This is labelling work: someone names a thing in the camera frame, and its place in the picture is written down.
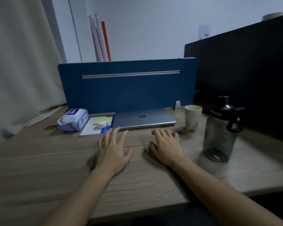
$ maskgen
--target wood grain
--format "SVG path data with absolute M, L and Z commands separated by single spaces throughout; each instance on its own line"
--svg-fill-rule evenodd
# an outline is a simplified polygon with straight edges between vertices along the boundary
M 83 182 L 94 166 L 101 135 L 44 130 L 66 108 L 22 130 L 0 146 L 0 225 L 41 224 Z M 201 154 L 206 116 L 196 132 L 184 129 L 184 112 L 170 110 L 177 120 L 168 127 L 180 135 L 186 156 L 222 181 L 249 196 L 283 190 L 283 142 L 252 130 L 237 139 L 229 163 Z M 186 206 L 195 197 L 172 171 L 148 153 L 152 128 L 133 129 L 125 151 L 134 148 L 128 166 L 107 186 L 92 222 L 123 219 Z

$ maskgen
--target wet wipes pack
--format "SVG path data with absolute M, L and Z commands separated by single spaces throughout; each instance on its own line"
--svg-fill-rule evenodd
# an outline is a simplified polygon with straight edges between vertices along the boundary
M 71 109 L 57 120 L 58 129 L 64 132 L 81 131 L 88 118 L 86 109 Z

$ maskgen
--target stack of paper cups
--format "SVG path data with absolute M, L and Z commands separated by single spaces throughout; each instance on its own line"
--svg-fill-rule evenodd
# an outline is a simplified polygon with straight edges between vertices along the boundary
M 198 105 L 187 105 L 184 107 L 186 118 L 186 130 L 196 131 L 199 118 L 202 114 L 202 107 Z

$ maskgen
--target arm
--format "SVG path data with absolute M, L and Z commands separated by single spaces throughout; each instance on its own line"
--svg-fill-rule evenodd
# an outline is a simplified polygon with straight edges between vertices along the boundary
M 124 131 L 116 142 L 120 128 L 112 131 L 98 142 L 98 158 L 95 169 L 71 195 L 71 197 L 43 224 L 43 226 L 85 226 L 102 192 L 112 177 L 129 163 L 133 150 L 126 156 L 123 144 L 128 130 Z
M 283 220 L 244 194 L 209 174 L 184 157 L 177 133 L 155 129 L 157 144 L 150 142 L 155 156 L 171 167 L 190 187 L 201 203 L 221 224 L 247 226 L 282 226 Z

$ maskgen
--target yellow sticky note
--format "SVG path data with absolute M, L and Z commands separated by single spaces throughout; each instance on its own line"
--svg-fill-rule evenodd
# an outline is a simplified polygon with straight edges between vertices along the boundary
M 100 117 L 97 118 L 93 125 L 97 125 L 100 121 L 106 121 L 106 123 L 109 123 L 111 121 L 111 117 Z

